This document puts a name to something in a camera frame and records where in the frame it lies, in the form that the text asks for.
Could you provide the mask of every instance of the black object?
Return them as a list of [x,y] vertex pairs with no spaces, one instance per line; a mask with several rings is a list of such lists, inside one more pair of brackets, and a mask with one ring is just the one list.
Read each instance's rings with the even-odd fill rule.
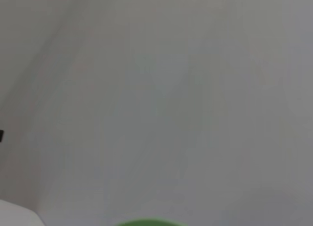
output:
[[2,142],[3,135],[4,135],[4,131],[3,131],[3,130],[0,130],[0,143]]

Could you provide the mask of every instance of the green object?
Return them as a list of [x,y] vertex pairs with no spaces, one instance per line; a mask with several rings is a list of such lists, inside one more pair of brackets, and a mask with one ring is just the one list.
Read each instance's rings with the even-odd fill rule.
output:
[[146,219],[122,223],[119,226],[182,226],[182,225],[164,220]]

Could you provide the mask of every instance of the white object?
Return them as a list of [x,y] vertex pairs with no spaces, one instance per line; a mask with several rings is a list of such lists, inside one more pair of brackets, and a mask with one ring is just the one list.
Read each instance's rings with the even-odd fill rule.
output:
[[0,225],[45,226],[35,212],[2,200],[0,200]]

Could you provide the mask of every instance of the white wall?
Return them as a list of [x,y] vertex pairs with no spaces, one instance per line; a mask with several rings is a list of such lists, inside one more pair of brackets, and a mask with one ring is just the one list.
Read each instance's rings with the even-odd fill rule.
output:
[[80,0],[2,110],[1,197],[48,226],[310,225],[310,3]]
[[0,105],[72,0],[0,0]]

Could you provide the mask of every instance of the green rim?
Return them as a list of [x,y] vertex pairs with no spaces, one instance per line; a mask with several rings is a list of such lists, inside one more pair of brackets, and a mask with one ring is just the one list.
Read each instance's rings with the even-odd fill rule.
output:
[[184,225],[160,219],[142,219],[122,223],[119,224],[119,226],[184,226]]

